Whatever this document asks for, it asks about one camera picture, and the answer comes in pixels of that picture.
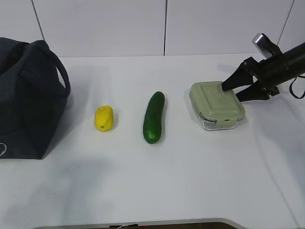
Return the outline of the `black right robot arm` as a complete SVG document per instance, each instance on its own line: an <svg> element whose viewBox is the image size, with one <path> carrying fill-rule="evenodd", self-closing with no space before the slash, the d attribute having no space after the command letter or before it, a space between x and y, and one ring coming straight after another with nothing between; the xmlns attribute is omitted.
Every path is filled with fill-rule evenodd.
<svg viewBox="0 0 305 229"><path fill-rule="evenodd" d="M305 73L305 44L283 53L273 42L263 48L271 55L256 61L253 57L244 60L236 71L222 83L222 91L230 91L241 86L248 88L236 94L240 102L268 100L279 94L278 85L291 79L296 80Z"/></svg>

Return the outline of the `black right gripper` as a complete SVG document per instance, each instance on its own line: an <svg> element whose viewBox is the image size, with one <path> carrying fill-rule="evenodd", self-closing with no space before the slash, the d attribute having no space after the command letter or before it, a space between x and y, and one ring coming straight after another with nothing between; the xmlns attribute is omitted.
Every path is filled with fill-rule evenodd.
<svg viewBox="0 0 305 229"><path fill-rule="evenodd" d="M270 96L279 94L277 86L269 82L267 71L252 57L244 60L221 84L223 92L246 85L250 86L236 94L239 101L269 100Z"/></svg>

